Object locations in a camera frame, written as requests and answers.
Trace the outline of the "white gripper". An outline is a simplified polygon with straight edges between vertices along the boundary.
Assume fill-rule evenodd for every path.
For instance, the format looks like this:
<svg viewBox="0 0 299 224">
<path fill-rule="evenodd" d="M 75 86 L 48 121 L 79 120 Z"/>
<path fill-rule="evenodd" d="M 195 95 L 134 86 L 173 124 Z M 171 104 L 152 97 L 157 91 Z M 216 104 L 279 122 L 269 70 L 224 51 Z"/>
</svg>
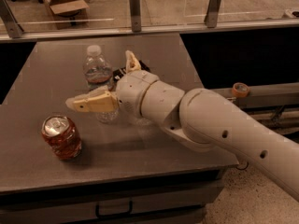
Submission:
<svg viewBox="0 0 299 224">
<path fill-rule="evenodd" d="M 117 82 L 116 93 L 107 86 L 102 86 L 68 98 L 65 101 L 66 106 L 77 112 L 93 113 L 112 112 L 120 107 L 121 111 L 140 118 L 142 100 L 150 86 L 159 78 L 148 71 L 140 70 L 140 62 L 130 50 L 125 51 L 125 56 L 127 74 Z"/>
</svg>

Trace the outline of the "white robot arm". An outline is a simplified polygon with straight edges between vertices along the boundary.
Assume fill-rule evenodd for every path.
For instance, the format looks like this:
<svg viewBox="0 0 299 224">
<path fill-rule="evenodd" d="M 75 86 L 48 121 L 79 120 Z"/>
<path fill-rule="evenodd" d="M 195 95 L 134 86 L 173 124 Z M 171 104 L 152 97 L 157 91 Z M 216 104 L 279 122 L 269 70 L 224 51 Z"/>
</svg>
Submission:
<svg viewBox="0 0 299 224">
<path fill-rule="evenodd" d="M 194 151 L 224 148 L 248 161 L 299 201 L 299 144 L 273 132 L 220 94 L 197 88 L 183 91 L 143 70 L 126 52 L 126 74 L 116 90 L 100 87 L 65 101 L 77 112 L 116 109 L 154 122 Z"/>
</svg>

